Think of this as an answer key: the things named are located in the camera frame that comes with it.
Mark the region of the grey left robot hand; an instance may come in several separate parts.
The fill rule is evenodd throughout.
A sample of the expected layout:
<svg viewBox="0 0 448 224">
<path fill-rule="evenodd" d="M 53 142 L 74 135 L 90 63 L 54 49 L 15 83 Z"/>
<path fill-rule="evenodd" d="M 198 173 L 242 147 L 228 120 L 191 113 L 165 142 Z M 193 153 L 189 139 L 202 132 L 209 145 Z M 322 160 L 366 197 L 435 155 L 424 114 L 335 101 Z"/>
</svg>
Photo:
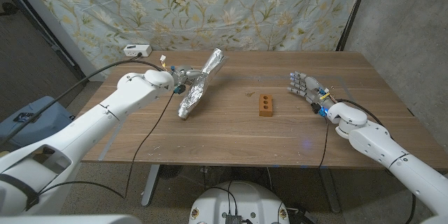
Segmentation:
<svg viewBox="0 0 448 224">
<path fill-rule="evenodd" d="M 199 69 L 193 69 L 188 65 L 171 66 L 171 76 L 174 79 L 174 93 L 181 94 L 186 90 L 187 85 L 193 82 L 202 74 Z"/>
</svg>

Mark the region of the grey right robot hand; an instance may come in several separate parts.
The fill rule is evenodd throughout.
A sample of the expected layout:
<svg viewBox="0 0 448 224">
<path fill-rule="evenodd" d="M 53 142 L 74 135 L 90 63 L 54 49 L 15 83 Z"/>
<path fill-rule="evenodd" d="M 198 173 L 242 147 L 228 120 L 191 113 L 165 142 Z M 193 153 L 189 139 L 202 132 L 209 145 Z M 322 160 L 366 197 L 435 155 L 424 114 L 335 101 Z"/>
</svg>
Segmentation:
<svg viewBox="0 0 448 224">
<path fill-rule="evenodd" d="M 311 104 L 313 109 L 317 109 L 317 106 L 319 106 L 326 111 L 336 104 L 329 90 L 323 87 L 314 77 L 295 71 L 290 73 L 290 80 L 290 86 L 287 87 L 287 90 L 303 97 Z"/>
</svg>

